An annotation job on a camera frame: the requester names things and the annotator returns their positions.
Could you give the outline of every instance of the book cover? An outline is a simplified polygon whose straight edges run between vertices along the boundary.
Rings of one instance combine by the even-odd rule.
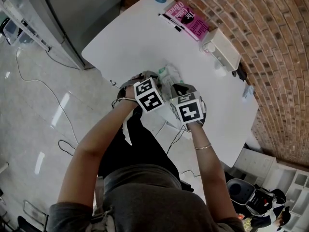
[[[181,1],[176,2],[165,14],[180,23],[196,41],[202,40],[208,32],[209,26]]]

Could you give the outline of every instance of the tiled floor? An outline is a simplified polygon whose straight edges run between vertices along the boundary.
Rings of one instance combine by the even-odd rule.
[[[118,89],[103,79],[97,69],[79,71],[63,67],[53,62],[35,43],[24,48],[17,52],[23,78],[39,79],[50,87],[65,107],[80,141],[111,110],[110,104]],[[59,149],[58,140],[67,140],[74,145],[76,142],[69,121],[51,91],[42,83],[24,82],[20,78],[16,51],[16,47],[0,43],[0,160],[10,165],[0,174],[0,189],[6,202],[2,207],[8,211],[6,218],[11,219],[13,226],[16,226],[17,216],[23,216],[37,226],[24,214],[23,200],[48,213],[49,206],[57,200],[71,159]],[[164,124],[162,118],[152,113],[144,115],[142,121],[153,134]],[[176,133],[169,127],[163,128],[157,139],[164,149],[167,150]],[[37,164],[39,156],[44,156],[41,167]],[[169,156],[180,173],[191,169],[199,174],[192,141],[181,138]],[[203,196],[200,177],[193,178],[191,172],[186,172],[181,179]]]

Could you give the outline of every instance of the black pants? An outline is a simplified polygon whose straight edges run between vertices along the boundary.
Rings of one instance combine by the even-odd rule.
[[[98,176],[105,178],[111,172],[130,165],[154,164],[169,170],[179,180],[176,166],[138,116],[127,121],[127,128],[132,146],[125,140],[120,128],[103,155]]]

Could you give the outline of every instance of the white table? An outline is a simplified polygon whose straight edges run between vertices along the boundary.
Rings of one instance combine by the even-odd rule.
[[[218,77],[215,58],[158,17],[172,2],[140,0],[103,29],[82,56],[119,86],[142,71],[158,72],[172,63],[184,82],[200,92],[207,106],[204,130],[219,159],[233,166],[251,131],[257,102],[243,102],[245,82],[231,73]]]

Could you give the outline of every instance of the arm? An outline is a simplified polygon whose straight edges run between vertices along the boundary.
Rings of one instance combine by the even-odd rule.
[[[134,97],[133,87],[128,87],[126,93],[127,97]],[[133,101],[120,101],[82,139],[63,179],[58,203],[70,202],[93,206],[95,184],[102,156],[125,118],[136,106],[137,104]]]
[[[196,122],[188,124],[192,132],[194,147],[208,146],[209,140]],[[225,218],[237,218],[228,194],[221,163],[212,147],[196,150],[198,167],[202,178],[206,203],[215,222]]]

